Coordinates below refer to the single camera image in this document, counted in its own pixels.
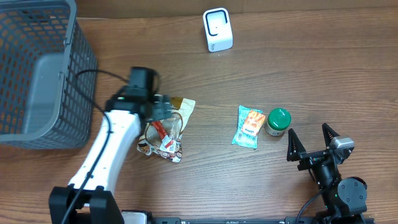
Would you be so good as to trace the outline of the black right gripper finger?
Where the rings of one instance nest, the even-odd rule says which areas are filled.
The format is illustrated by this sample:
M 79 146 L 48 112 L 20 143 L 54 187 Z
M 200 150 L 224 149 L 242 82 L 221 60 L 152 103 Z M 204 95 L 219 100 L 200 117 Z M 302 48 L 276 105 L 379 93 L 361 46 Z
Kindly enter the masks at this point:
M 335 132 L 327 123 L 322 124 L 323 137 L 327 148 L 336 149 L 332 139 L 338 137 L 339 134 Z
M 290 128 L 288 130 L 288 150 L 287 150 L 287 161 L 299 161 L 302 155 L 306 154 L 306 150 L 298 138 L 296 132 Z

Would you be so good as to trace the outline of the brown white snack bag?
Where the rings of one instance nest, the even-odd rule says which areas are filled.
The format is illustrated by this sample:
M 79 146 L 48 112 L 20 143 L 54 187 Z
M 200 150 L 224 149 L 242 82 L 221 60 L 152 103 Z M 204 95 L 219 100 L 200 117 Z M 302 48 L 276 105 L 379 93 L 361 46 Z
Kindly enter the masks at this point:
M 179 163 L 182 159 L 182 134 L 196 101 L 171 97 L 172 117 L 146 124 L 138 140 L 137 150 L 147 156 L 157 154 L 164 159 Z

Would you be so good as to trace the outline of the green lid jar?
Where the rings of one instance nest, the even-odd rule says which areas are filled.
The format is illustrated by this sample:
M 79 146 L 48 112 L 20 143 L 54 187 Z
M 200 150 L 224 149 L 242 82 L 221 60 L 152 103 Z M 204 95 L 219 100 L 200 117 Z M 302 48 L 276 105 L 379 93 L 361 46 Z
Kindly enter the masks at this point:
M 266 120 L 265 130 L 271 136 L 280 136 L 290 126 L 292 117 L 284 108 L 273 109 Z

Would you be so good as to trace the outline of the teal orange snack packet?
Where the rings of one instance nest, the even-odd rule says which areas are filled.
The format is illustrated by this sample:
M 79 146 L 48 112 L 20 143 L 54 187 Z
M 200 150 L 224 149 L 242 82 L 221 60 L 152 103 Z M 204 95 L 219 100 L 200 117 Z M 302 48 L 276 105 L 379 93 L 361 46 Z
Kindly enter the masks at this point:
M 232 144 L 257 149 L 257 137 L 266 116 L 262 110 L 250 109 L 243 105 L 238 108 L 238 128 Z

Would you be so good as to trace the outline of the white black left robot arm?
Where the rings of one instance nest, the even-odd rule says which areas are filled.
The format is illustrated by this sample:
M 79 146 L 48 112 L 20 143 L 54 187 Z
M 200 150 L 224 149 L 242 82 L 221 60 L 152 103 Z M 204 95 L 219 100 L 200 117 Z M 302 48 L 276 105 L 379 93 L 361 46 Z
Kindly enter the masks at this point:
M 152 223 L 149 212 L 121 211 L 114 190 L 127 153 L 147 123 L 171 117 L 170 100 L 159 94 L 160 76 L 132 67 L 129 78 L 104 108 L 98 135 L 66 187 L 49 197 L 52 223 Z

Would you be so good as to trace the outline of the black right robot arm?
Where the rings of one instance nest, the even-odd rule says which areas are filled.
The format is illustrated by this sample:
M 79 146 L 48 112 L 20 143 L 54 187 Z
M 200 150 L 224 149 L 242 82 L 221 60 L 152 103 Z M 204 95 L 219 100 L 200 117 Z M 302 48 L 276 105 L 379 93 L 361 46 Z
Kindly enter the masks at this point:
M 298 212 L 294 222 L 300 223 L 305 209 L 318 197 L 323 199 L 325 210 L 311 218 L 312 223 L 366 223 L 366 182 L 359 177 L 343 179 L 338 166 L 349 158 L 354 141 L 341 136 L 326 123 L 322 124 L 325 148 L 307 152 L 293 129 L 289 129 L 287 160 L 298 162 L 298 170 L 307 170 L 318 193 L 309 199 Z

